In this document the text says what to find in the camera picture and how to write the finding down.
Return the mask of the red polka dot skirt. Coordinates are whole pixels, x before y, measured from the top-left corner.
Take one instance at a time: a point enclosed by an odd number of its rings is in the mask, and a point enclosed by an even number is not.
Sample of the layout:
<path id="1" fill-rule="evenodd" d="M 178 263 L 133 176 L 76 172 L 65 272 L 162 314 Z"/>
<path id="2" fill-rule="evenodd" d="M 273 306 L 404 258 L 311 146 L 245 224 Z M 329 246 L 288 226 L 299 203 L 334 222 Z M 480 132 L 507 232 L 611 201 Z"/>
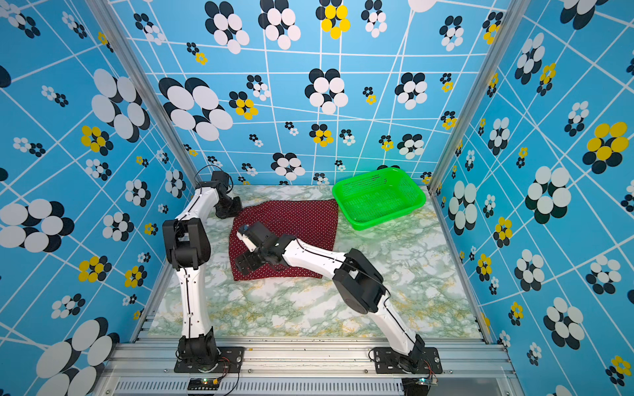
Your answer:
<path id="1" fill-rule="evenodd" d="M 338 204 L 334 199 L 315 201 L 266 201 L 244 208 L 234 218 L 229 233 L 229 261 L 235 281 L 251 281 L 274 277 L 313 277 L 321 275 L 302 268 L 276 271 L 269 266 L 259 268 L 249 275 L 242 274 L 237 267 L 237 257 L 248 252 L 239 240 L 240 227 L 260 222 L 268 230 L 282 236 L 290 234 L 308 244 L 326 250 L 335 245 L 338 227 Z"/>

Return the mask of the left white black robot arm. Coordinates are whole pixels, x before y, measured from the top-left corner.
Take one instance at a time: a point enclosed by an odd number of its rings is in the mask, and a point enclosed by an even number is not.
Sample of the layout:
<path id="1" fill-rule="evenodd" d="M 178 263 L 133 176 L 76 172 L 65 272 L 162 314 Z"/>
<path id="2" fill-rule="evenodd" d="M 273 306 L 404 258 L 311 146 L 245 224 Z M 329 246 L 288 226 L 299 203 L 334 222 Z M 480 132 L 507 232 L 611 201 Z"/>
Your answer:
<path id="1" fill-rule="evenodd" d="M 199 183 L 181 214 L 162 226 L 167 260 L 178 277 L 183 307 L 176 351 L 180 371 L 209 373 L 221 362 L 221 352 L 206 313 L 205 271 L 212 249 L 205 224 L 212 212 L 219 219 L 235 217 L 241 212 L 241 201 L 229 195 L 231 189 L 229 177 L 216 175 L 211 181 Z"/>

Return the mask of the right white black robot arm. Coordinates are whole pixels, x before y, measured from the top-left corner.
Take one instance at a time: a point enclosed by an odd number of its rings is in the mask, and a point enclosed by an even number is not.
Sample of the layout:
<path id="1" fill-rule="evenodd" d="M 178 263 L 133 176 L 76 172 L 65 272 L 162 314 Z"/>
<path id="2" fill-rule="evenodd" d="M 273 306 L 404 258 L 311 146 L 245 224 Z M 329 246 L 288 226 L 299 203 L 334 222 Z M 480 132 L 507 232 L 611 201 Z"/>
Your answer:
<path id="1" fill-rule="evenodd" d="M 332 280 L 348 308 L 369 316 L 380 328 L 404 371 L 414 373 L 421 368 L 423 338 L 398 314 L 383 276 L 358 249 L 325 250 L 293 235 L 277 236 L 260 222 L 239 228 L 236 235 L 248 249 L 236 259 L 243 275 L 268 265 L 276 270 L 305 269 Z"/>

